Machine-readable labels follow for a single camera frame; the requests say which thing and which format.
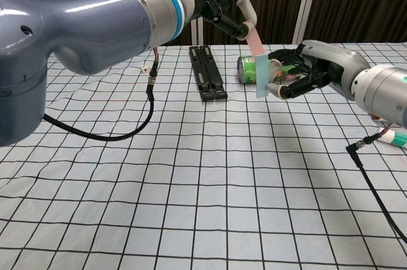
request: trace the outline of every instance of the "grid tablecloth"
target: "grid tablecloth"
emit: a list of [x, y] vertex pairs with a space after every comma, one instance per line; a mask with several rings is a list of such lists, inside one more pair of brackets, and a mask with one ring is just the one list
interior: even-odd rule
[[[407, 44], [340, 46], [407, 67]], [[200, 101], [187, 46], [161, 47], [139, 135], [104, 143], [43, 122], [0, 148], [0, 269], [407, 269], [407, 246], [345, 152], [377, 130], [369, 116], [330, 88], [257, 99], [236, 76], [248, 48], [211, 49], [226, 102]], [[127, 133], [147, 115], [152, 61], [87, 77], [50, 57], [46, 113]], [[360, 154], [406, 232], [405, 150], [376, 142]]]

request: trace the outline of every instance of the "tin can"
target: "tin can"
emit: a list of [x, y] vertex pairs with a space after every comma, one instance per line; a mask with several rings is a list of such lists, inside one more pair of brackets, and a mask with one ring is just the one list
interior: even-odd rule
[[[284, 65], [274, 77], [273, 83], [289, 84], [297, 81], [306, 74], [296, 65]], [[239, 57], [237, 59], [237, 77], [241, 84], [256, 83], [256, 61], [253, 56]]]

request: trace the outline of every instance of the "blue ring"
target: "blue ring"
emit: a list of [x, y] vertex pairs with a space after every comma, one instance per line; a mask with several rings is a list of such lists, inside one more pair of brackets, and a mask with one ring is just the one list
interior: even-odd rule
[[183, 22], [183, 16], [182, 16], [182, 13], [181, 13], [181, 6], [179, 5], [177, 0], [171, 0], [171, 1], [174, 4], [174, 6], [176, 8], [176, 12], [177, 12], [177, 29], [176, 29], [176, 32], [174, 33], [174, 35], [172, 36], [172, 38], [170, 39], [170, 41], [178, 36], [178, 33], [181, 30], [181, 26], [182, 26], [182, 22]]

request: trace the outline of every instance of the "foldable stand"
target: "foldable stand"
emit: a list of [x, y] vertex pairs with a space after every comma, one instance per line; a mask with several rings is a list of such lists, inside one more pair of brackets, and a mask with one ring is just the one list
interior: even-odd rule
[[190, 59], [202, 100], [228, 98], [223, 80], [208, 46], [190, 46]]

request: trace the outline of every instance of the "gray robot arm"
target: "gray robot arm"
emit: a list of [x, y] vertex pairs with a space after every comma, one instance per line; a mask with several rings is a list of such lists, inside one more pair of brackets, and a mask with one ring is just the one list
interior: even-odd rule
[[224, 18], [222, 9], [211, 18], [209, 3], [221, 1], [0, 0], [0, 146], [40, 124], [51, 52], [69, 70], [92, 75], [176, 38], [204, 15], [244, 39], [248, 26]]
[[357, 51], [315, 40], [303, 41], [293, 53], [310, 67], [310, 75], [289, 86], [270, 83], [268, 89], [275, 96], [294, 98], [329, 85], [365, 112], [407, 128], [406, 70], [370, 67]]

